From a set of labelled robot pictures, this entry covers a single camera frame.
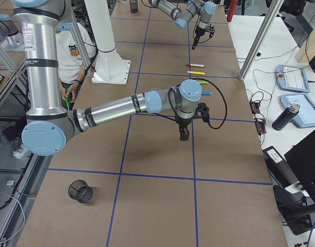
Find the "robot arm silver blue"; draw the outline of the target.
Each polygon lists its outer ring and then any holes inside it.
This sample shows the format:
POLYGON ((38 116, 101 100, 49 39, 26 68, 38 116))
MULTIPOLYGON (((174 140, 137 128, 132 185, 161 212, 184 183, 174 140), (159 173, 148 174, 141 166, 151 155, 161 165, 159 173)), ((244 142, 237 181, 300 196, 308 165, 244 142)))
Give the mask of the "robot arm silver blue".
POLYGON ((51 156, 89 128, 141 112, 173 110, 181 140, 195 116, 202 87, 193 79, 169 89, 154 88, 111 102, 91 93, 85 109, 65 110, 61 105, 55 29, 72 21, 70 1, 13 1, 13 14, 22 26, 25 65, 30 92, 22 143, 33 154, 51 156))
POLYGON ((192 45, 193 50, 198 44, 210 40, 215 33, 215 28, 211 24, 211 18, 214 15, 217 6, 213 1, 187 1, 185 10, 181 10, 169 1, 165 0, 149 0, 147 2, 149 5, 146 5, 142 1, 146 7, 161 10, 173 19, 180 29, 187 27, 190 20, 196 15, 199 16, 194 30, 194 42, 192 45))

